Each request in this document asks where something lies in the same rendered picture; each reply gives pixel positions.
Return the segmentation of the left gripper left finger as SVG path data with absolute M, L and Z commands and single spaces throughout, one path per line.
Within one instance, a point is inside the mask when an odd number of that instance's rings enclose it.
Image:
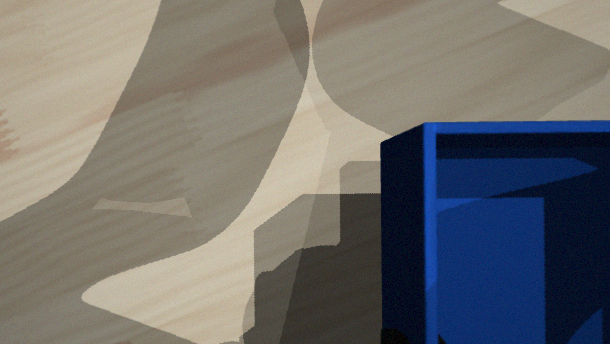
M 410 342 L 398 329 L 381 329 L 381 344 L 410 344 Z

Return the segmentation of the blue open-front bin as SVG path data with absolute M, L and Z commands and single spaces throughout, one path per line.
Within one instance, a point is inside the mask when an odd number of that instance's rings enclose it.
M 610 120 L 425 122 L 380 171 L 382 329 L 610 344 Z

